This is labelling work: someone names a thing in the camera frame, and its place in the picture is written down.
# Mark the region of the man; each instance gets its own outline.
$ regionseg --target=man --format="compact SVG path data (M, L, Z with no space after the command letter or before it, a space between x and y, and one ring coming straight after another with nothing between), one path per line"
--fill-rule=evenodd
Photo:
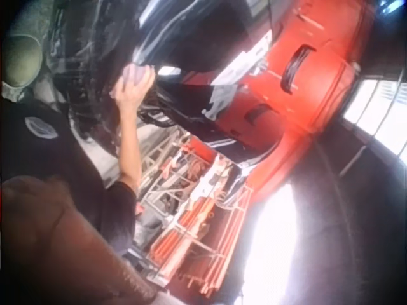
M128 65L112 94L120 112L120 178L108 190L61 114L37 100L1 102L1 180L58 176L69 187L79 212L116 253L124 254L134 235L136 191L141 179L137 140L137 108L155 80L144 69L135 85L137 68Z
M3 303L183 305L157 292L106 243L123 253L132 240L141 179L136 113L155 78L148 67L135 85L133 65L124 75L128 81L120 78L114 89L121 175L105 194L96 169L58 115L36 104L16 105L20 112L10 109L14 105L2 107L2 171L10 178L1 190Z

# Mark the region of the window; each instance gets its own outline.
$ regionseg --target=window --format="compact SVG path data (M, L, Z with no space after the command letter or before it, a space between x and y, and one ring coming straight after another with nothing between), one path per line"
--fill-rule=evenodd
M407 83L362 81L344 117L407 164Z

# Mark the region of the sunlight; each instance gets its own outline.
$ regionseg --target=sunlight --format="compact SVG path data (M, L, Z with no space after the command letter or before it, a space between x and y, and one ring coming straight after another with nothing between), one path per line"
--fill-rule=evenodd
M244 304L278 304L282 300L297 239L296 229L293 190L287 184L268 200L256 224L245 268Z

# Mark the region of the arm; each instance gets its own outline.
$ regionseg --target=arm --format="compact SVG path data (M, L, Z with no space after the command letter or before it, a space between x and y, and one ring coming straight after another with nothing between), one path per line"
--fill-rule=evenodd
M121 146L119 153L120 179L134 192L141 182L141 157L137 138L137 110L155 80L150 67L128 65L114 88L120 112Z

